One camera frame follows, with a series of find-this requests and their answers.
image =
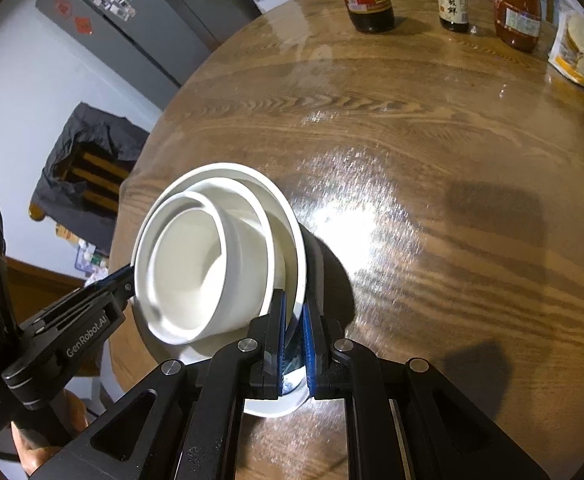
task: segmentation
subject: white plate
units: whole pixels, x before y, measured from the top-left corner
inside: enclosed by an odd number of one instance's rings
[[[136,258],[140,235],[159,205],[172,195],[186,190],[193,184],[215,176],[233,178],[245,184],[258,197],[270,220],[273,235],[280,245],[285,259],[285,292],[288,298],[288,321],[285,329],[285,345],[287,345],[296,330],[303,309],[303,301],[305,300],[307,278],[305,247],[296,217],[283,193],[270,179],[258,171],[241,164],[220,162],[202,166],[177,179],[152,205],[140,226],[132,252],[132,261]],[[245,327],[235,332],[201,339],[188,345],[168,345],[150,332],[147,325],[142,321],[144,318],[136,301],[132,303],[132,309],[140,338],[145,343],[150,354],[158,362],[169,358],[177,358],[187,365],[209,359],[222,346],[243,338],[247,334],[247,328]],[[302,380],[299,381],[298,376],[300,375],[302,375]],[[310,395],[305,382],[305,368],[299,368],[285,378],[294,383],[299,382],[298,387],[278,400],[248,399],[245,401],[245,413],[264,417],[283,416],[302,405]]]

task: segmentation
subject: red sticker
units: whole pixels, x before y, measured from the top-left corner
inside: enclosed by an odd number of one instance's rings
[[[66,20],[72,15],[72,4],[67,0],[54,0],[54,7],[57,12]]]
[[[78,30],[79,34],[91,34],[94,32],[89,18],[74,18],[74,23],[76,23],[76,30]]]

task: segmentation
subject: gray refrigerator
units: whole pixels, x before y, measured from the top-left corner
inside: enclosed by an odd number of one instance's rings
[[[36,6],[161,109],[223,41],[260,15],[252,0],[37,0]]]

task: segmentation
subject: wood grain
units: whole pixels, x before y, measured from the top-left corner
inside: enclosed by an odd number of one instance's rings
[[[547,64],[548,23],[528,55],[496,37],[488,0],[469,0],[472,34],[443,30],[437,0],[392,3],[383,35],[357,34],[342,0],[295,0],[222,45],[121,187],[112,264],[181,174],[257,168],[344,267],[354,311],[329,291],[326,307],[348,336],[431,360],[569,478],[584,460],[584,90]],[[156,363],[126,315],[111,349],[129,389]],[[246,416],[241,446],[238,478],[347,478],[339,402]]]

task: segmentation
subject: dark cloth on chair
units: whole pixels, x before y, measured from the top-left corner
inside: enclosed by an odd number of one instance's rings
[[[77,143],[89,142],[110,154],[112,161],[138,160],[149,133],[124,117],[117,117],[81,103],[69,120],[47,158],[32,195],[34,204],[75,235],[109,254],[116,219],[83,209],[87,184],[71,184],[54,176],[54,167],[72,153]]]

